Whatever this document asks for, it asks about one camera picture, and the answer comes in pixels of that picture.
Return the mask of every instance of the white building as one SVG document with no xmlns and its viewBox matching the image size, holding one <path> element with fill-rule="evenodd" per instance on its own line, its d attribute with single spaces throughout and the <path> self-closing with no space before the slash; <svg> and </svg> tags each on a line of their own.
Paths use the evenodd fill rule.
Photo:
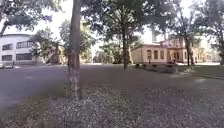
<svg viewBox="0 0 224 128">
<path fill-rule="evenodd" d="M 31 35 L 26 34 L 8 34 L 0 37 L 0 62 L 14 62 L 17 65 L 35 64 L 36 60 L 30 52 L 30 38 Z"/>
</svg>

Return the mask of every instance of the lawn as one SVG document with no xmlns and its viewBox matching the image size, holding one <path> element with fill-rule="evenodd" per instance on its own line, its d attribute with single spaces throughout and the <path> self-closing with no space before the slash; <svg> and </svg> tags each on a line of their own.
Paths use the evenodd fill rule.
<svg viewBox="0 0 224 128">
<path fill-rule="evenodd" d="M 187 69 L 187 66 L 179 66 L 179 72 L 183 72 Z M 215 77 L 223 77 L 224 78 L 224 66 L 215 65 L 215 66 L 208 66 L 208 65 L 201 65 L 201 66 L 194 66 L 193 67 L 193 74 L 196 75 L 209 75 Z"/>
</svg>

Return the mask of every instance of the asphalt road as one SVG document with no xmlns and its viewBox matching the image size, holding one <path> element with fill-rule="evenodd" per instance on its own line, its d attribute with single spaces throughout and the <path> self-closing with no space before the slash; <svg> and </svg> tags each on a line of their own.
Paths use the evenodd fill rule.
<svg viewBox="0 0 224 128">
<path fill-rule="evenodd" d="M 1 69 L 0 111 L 66 81 L 66 67 L 63 66 Z"/>
</svg>

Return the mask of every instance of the beige building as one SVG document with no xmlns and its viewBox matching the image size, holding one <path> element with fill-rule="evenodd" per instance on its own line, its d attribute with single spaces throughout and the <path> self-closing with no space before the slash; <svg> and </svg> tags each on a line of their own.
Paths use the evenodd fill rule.
<svg viewBox="0 0 224 128">
<path fill-rule="evenodd" d="M 212 61 L 211 54 L 203 48 L 193 48 L 194 62 Z M 142 44 L 131 50 L 134 64 L 187 63 L 185 42 L 179 39 L 162 41 L 155 44 Z"/>
</svg>

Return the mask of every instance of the building facade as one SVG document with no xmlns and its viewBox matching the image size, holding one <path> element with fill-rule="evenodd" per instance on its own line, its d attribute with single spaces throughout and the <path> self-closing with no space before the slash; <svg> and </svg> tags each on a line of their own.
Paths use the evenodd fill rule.
<svg viewBox="0 0 224 128">
<path fill-rule="evenodd" d="M 192 48 L 196 63 L 212 62 L 212 55 L 203 48 Z M 132 49 L 135 64 L 187 63 L 187 50 L 184 40 L 172 39 L 154 44 L 142 44 Z"/>
<path fill-rule="evenodd" d="M 0 37 L 0 62 L 15 63 L 17 65 L 35 64 L 37 61 L 32 57 L 31 35 L 8 34 Z"/>
</svg>

